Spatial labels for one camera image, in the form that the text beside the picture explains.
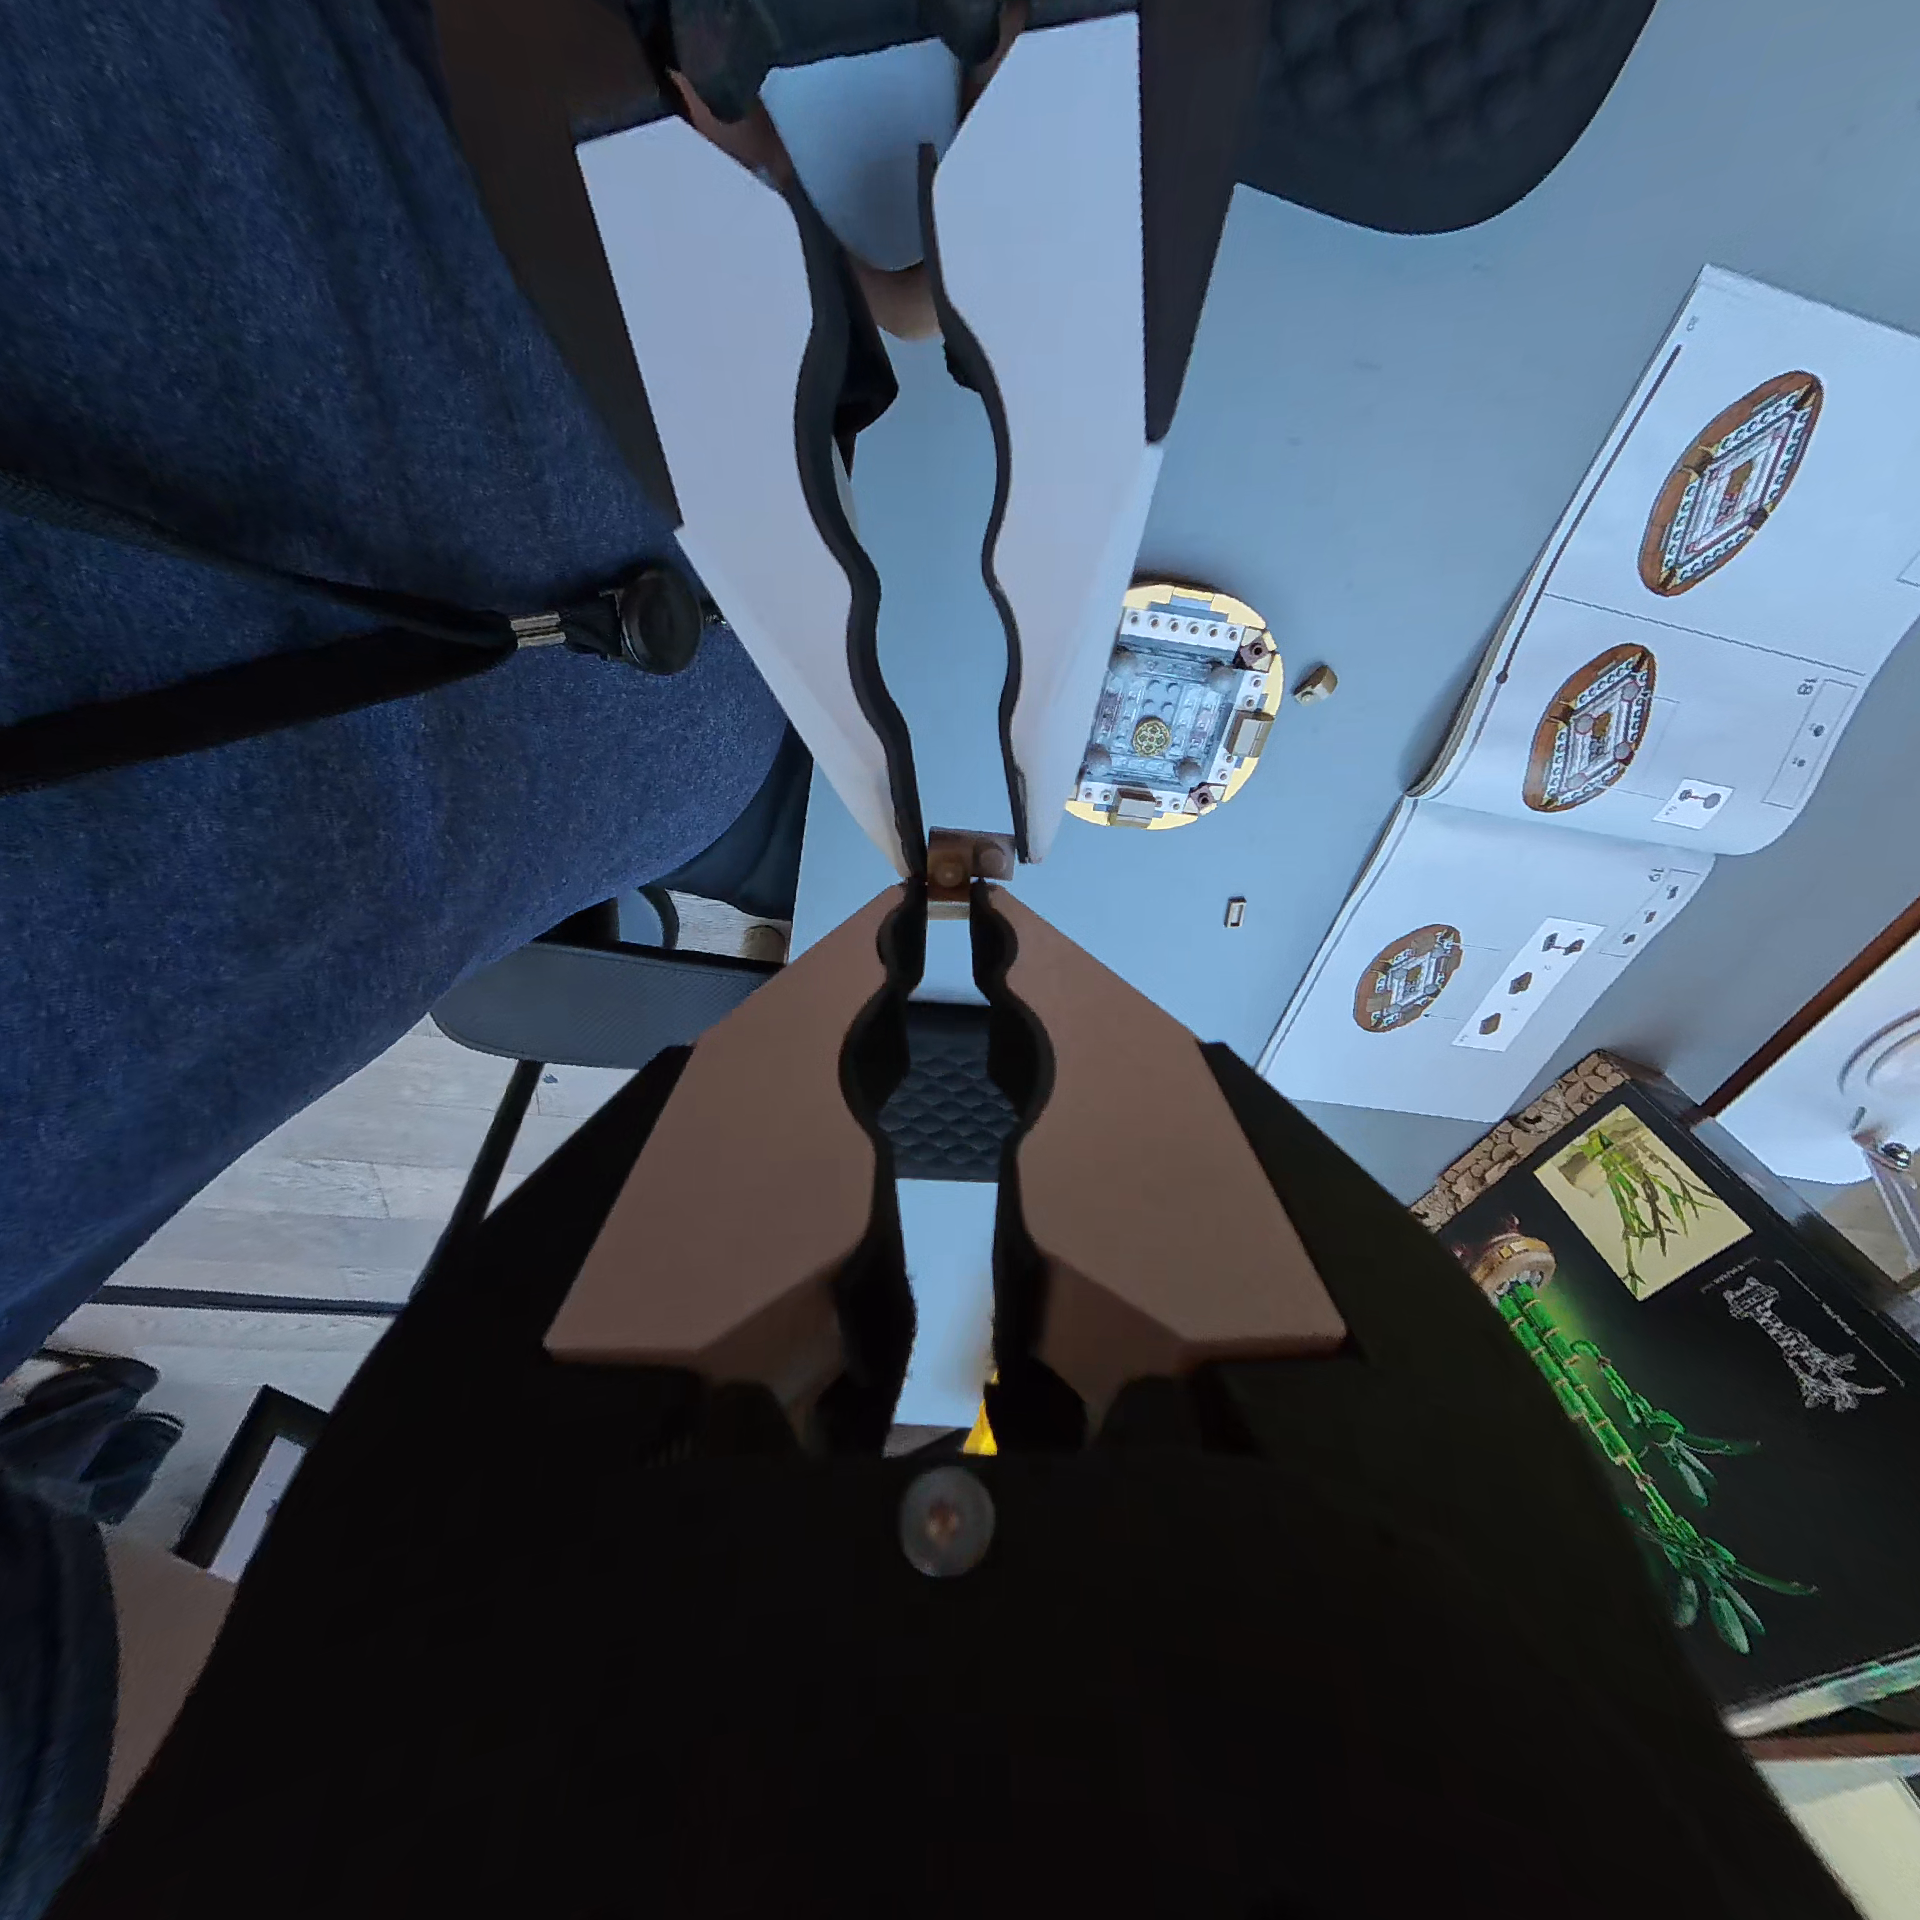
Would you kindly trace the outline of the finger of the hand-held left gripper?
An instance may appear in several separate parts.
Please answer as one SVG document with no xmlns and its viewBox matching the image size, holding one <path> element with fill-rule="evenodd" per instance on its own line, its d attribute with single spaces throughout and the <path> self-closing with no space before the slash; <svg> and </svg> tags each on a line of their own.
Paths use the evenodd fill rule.
<svg viewBox="0 0 1920 1920">
<path fill-rule="evenodd" d="M 1006 637 L 1022 863 L 1048 853 L 1077 787 L 1261 59 L 1258 3 L 1034 5 L 921 163 L 943 346 L 997 452 L 981 575 Z"/>
<path fill-rule="evenodd" d="M 501 254 L 821 772 L 924 874 L 833 411 L 852 283 L 796 188 L 682 111 L 624 5 L 438 3 L 447 116 Z"/>
</svg>

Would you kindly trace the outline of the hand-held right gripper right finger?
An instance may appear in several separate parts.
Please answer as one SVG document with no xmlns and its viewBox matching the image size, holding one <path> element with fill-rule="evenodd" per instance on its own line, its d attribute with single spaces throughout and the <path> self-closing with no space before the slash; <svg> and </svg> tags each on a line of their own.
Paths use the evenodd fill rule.
<svg viewBox="0 0 1920 1920">
<path fill-rule="evenodd" d="M 973 882 L 999 1159 L 991 1379 L 1000 1453 L 1065 1453 L 1141 1381 L 1321 1359 L 1346 1324 L 1202 1043 L 1008 888 Z"/>
</svg>

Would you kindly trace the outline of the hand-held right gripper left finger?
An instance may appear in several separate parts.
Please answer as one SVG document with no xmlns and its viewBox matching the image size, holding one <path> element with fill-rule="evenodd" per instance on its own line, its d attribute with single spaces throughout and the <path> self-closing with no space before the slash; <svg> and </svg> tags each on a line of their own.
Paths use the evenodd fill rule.
<svg viewBox="0 0 1920 1920">
<path fill-rule="evenodd" d="M 686 1056 L 546 1336 L 569 1362 L 759 1384 L 877 1453 L 916 1335 L 881 1112 L 910 1068 L 921 887 L 785 965 Z"/>
</svg>

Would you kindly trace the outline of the round lego base build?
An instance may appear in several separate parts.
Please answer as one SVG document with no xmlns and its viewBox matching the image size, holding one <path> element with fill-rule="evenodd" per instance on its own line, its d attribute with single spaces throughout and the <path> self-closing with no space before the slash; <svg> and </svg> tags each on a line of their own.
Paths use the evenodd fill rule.
<svg viewBox="0 0 1920 1920">
<path fill-rule="evenodd" d="M 1284 691 L 1253 605 L 1194 583 L 1132 583 L 1066 814 L 1145 831 L 1210 818 L 1249 781 Z"/>
</svg>

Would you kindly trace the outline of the black lego set box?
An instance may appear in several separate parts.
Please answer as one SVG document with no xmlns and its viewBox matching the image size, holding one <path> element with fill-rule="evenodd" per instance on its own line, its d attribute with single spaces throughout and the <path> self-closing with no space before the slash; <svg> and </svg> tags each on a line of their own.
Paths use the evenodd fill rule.
<svg viewBox="0 0 1920 1920">
<path fill-rule="evenodd" d="M 1916 1327 L 1857 1248 L 1607 1052 L 1414 1216 L 1586 1436 L 1737 1732 L 1916 1711 Z"/>
</svg>

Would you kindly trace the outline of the lego instruction booklet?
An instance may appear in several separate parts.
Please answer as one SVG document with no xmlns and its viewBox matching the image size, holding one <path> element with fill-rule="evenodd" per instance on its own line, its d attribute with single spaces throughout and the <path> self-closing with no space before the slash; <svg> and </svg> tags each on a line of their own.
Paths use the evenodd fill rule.
<svg viewBox="0 0 1920 1920">
<path fill-rule="evenodd" d="M 1916 624 L 1916 334 L 1702 268 L 1257 1063 L 1500 1120 Z"/>
</svg>

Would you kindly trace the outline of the black office chair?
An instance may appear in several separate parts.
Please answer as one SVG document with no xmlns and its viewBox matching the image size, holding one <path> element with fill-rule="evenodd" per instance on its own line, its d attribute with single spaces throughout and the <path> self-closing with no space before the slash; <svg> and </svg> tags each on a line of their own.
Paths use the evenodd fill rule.
<svg viewBox="0 0 1920 1920">
<path fill-rule="evenodd" d="M 748 924 L 742 954 L 681 949 L 672 894 L 646 887 L 640 895 L 661 941 L 621 941 L 607 902 L 471 974 L 430 1010 L 446 1039 L 506 1060 L 512 1074 L 421 1280 L 486 1218 L 549 1068 L 634 1072 L 695 1043 L 785 960 L 785 936 L 770 922 Z"/>
</svg>

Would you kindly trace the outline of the person's blue shirt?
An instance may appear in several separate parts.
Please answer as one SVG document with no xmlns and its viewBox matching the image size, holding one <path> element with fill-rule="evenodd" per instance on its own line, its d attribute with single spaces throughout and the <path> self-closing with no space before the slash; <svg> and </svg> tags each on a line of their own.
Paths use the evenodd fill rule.
<svg viewBox="0 0 1920 1920">
<path fill-rule="evenodd" d="M 4 5 L 4 471 L 530 615 L 679 560 L 495 248 L 425 5 Z M 4 1372 L 461 976 L 682 869 L 785 720 L 728 631 L 4 796 Z"/>
</svg>

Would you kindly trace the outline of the black padded wrist rest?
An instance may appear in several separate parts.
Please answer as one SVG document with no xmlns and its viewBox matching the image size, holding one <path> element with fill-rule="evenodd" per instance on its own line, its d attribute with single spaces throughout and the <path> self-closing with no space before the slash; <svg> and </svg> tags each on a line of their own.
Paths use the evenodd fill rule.
<svg viewBox="0 0 1920 1920">
<path fill-rule="evenodd" d="M 1607 103 L 1649 3 L 1276 3 L 1238 182 L 1375 234 L 1534 191 Z"/>
</svg>

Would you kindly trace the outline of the black framed tag poster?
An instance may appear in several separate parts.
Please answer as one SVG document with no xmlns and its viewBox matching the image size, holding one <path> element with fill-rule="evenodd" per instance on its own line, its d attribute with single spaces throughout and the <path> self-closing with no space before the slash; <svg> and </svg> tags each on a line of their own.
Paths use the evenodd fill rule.
<svg viewBox="0 0 1920 1920">
<path fill-rule="evenodd" d="M 238 1582 L 326 1418 L 322 1407 L 260 1384 L 182 1525 L 173 1554 L 212 1576 Z"/>
</svg>

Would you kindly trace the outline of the person's dark shoe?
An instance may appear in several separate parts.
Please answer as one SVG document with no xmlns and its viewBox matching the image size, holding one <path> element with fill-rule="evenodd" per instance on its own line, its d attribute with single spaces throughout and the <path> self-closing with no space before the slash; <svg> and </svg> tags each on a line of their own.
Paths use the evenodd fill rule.
<svg viewBox="0 0 1920 1920">
<path fill-rule="evenodd" d="M 173 1413 L 145 1407 L 158 1379 L 144 1359 L 66 1356 L 2 1419 L 4 1490 L 122 1525 L 184 1431 Z"/>
</svg>

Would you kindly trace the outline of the brown cardboard box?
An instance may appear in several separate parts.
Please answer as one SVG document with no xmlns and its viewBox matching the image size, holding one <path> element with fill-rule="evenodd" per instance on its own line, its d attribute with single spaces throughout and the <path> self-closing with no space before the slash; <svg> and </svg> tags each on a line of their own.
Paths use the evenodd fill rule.
<svg viewBox="0 0 1920 1920">
<path fill-rule="evenodd" d="M 105 1533 L 117 1637 L 117 1708 L 100 1831 L 168 1738 L 236 1587 L 153 1543 Z"/>
</svg>

